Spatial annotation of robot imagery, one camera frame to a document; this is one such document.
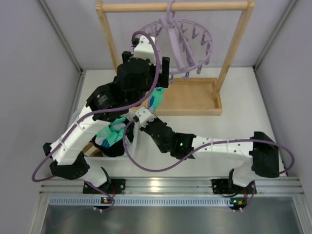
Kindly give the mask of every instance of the white table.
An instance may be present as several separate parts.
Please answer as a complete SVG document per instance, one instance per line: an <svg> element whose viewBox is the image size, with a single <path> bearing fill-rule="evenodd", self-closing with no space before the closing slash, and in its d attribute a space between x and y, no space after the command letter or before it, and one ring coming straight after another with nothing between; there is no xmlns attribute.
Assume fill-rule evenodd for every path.
<svg viewBox="0 0 312 234"><path fill-rule="evenodd" d="M206 68L200 75L190 77L217 77L220 68ZM111 82L114 70L88 70L80 94L80 110L89 95L100 85ZM274 139L268 115L252 68L231 68L221 90L223 113L221 116L160 117L175 132L193 133L209 138L247 138L254 131L262 131ZM159 152L153 140L140 132L135 160L144 167L161 169L177 160L169 154ZM177 167L162 173L150 173L136 167L130 160L97 161L110 176L228 176L229 171L242 164L241 161L219 159L208 156L205 159L188 159ZM280 159L280 171L283 164Z"/></svg>

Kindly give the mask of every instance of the gray floor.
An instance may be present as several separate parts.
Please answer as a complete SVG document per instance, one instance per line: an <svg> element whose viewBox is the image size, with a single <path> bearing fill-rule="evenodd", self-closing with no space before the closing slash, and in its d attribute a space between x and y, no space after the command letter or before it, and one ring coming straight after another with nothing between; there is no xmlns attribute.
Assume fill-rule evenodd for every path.
<svg viewBox="0 0 312 234"><path fill-rule="evenodd" d="M291 198L256 198L243 213L210 207L51 206L41 234L300 234ZM64 218L75 212L69 219Z"/></svg>

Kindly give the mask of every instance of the gray wall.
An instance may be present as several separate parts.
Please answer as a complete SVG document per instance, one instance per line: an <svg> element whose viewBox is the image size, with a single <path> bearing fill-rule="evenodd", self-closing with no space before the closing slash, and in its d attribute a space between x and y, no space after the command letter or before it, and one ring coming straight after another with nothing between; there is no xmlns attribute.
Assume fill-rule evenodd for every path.
<svg viewBox="0 0 312 234"><path fill-rule="evenodd" d="M167 2L168 0L105 0L105 2ZM112 68L110 53L105 36L95 11L95 0L46 0L57 22L67 38L82 67ZM256 0L255 9L246 29L241 45L234 58L233 65L253 66L264 48L270 33L277 25L290 0ZM117 52L128 50L131 35L144 25L158 20L165 13L110 13L111 25ZM179 18L187 18L204 25L212 34L214 44L210 66L221 66L240 12L178 12ZM172 57L168 38L157 42L166 56ZM201 54L200 46L193 47Z"/></svg>
<svg viewBox="0 0 312 234"><path fill-rule="evenodd" d="M312 1L300 0L268 55L258 77L281 143L295 153L293 173L312 207Z"/></svg>
<svg viewBox="0 0 312 234"><path fill-rule="evenodd" d="M35 0L0 1L0 32L0 233L25 234L31 174L65 128L78 73Z"/></svg>

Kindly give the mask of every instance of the wooden tray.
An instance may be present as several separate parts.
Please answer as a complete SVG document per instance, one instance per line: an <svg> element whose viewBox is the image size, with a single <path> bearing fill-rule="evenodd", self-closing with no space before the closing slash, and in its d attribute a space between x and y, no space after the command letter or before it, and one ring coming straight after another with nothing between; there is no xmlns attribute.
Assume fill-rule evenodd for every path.
<svg viewBox="0 0 312 234"><path fill-rule="evenodd" d="M213 99L217 78L175 78L164 92L164 100L155 112L158 116L219 116L222 113L220 93Z"/></svg>

